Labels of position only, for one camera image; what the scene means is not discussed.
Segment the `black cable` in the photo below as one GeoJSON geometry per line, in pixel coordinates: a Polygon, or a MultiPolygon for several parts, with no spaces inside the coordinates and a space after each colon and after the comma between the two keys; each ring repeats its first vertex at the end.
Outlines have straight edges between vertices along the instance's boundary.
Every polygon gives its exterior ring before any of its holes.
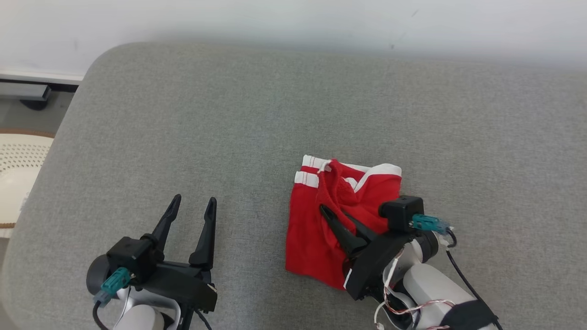
{"type": "MultiPolygon", "coordinates": [[[[451,247],[457,246],[457,237],[454,235],[453,231],[450,230],[450,228],[446,228],[446,232],[453,239],[453,243],[450,244],[450,245],[448,245],[447,247],[451,248],[451,247]]],[[[453,255],[450,254],[450,251],[449,250],[446,251],[446,255],[448,255],[448,259],[450,260],[450,263],[453,264],[453,267],[457,271],[458,276],[460,276],[461,279],[463,280],[463,282],[465,282],[465,285],[467,286],[467,288],[469,288],[469,290],[475,296],[475,298],[477,300],[479,300],[480,302],[482,302],[485,306],[487,306],[487,303],[485,303],[485,301],[483,299],[481,299],[481,296],[475,291],[475,289],[473,288],[473,286],[471,285],[471,283],[469,283],[469,281],[467,281],[467,278],[465,277],[465,275],[463,274],[463,272],[461,271],[461,269],[457,266],[457,263],[453,259],[453,255]]],[[[497,319],[497,316],[495,314],[494,314],[494,316],[495,316],[495,321],[493,321],[493,324],[497,327],[498,330],[503,330],[503,328],[501,327],[500,322],[497,319]]]]}
{"type": "Polygon", "coordinates": [[[450,245],[447,245],[447,248],[453,248],[455,246],[457,246],[457,237],[454,235],[453,231],[450,228],[446,228],[446,232],[450,235],[450,238],[453,239],[453,243],[450,245]]]}
{"type": "Polygon", "coordinates": [[[204,325],[206,326],[206,329],[208,330],[212,330],[212,327],[210,326],[210,323],[208,323],[208,321],[206,320],[206,318],[204,317],[204,314],[202,314],[202,312],[200,312],[199,310],[195,309],[194,310],[196,314],[198,314],[198,316],[200,317],[200,319],[202,320],[202,322],[204,323],[204,325]]]}
{"type": "Polygon", "coordinates": [[[98,324],[98,327],[100,328],[100,330],[108,330],[108,328],[104,325],[104,323],[102,323],[102,321],[100,321],[100,318],[98,317],[98,307],[100,307],[99,301],[96,302],[96,305],[94,305],[94,309],[92,310],[92,316],[94,317],[94,322],[96,324],[98,324]]]}

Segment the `gray fabric upholstery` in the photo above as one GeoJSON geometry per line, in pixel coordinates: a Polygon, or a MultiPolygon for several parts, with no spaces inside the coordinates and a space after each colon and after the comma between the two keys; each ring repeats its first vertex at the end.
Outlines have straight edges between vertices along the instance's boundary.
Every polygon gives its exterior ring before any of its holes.
{"type": "MultiPolygon", "coordinates": [[[[137,43],[91,67],[10,240],[25,329],[95,329],[86,270],[183,195],[166,259],[218,199],[214,329],[370,329],[376,304],[285,271],[307,153],[403,169],[505,329],[586,328],[587,79],[473,63],[137,43]]],[[[431,262],[459,284],[445,255],[431,262]]],[[[110,326],[118,302],[102,318],[110,326]]],[[[194,319],[193,329],[203,326],[194,319]]]]}

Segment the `white drawstring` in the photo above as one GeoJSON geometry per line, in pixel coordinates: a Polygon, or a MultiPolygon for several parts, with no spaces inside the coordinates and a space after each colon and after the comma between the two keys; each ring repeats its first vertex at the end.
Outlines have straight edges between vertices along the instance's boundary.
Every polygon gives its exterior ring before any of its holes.
{"type": "Polygon", "coordinates": [[[322,163],[322,165],[320,165],[320,168],[318,169],[318,173],[322,172],[322,171],[328,171],[330,172],[331,168],[328,166],[328,164],[330,164],[331,160],[327,160],[324,163],[322,163]]]}

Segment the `white wall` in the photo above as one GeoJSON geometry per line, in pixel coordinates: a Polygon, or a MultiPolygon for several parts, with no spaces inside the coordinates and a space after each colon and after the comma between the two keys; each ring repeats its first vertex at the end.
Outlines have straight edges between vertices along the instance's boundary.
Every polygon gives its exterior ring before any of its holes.
{"type": "Polygon", "coordinates": [[[0,0],[0,76],[81,80],[132,41],[294,48],[587,68],[584,0],[0,0]]]}

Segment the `floor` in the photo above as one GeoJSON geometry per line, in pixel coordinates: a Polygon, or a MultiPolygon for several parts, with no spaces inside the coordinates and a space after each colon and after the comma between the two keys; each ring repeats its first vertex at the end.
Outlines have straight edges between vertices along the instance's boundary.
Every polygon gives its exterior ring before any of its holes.
{"type": "MultiPolygon", "coordinates": [[[[57,133],[72,98],[73,93],[54,92],[49,96],[47,108],[41,111],[30,110],[18,100],[0,99],[0,129],[25,129],[57,133]]],[[[0,279],[2,278],[2,263],[8,241],[6,238],[0,238],[0,279]]],[[[4,311],[2,301],[0,301],[0,329],[17,329],[4,311]]]]}

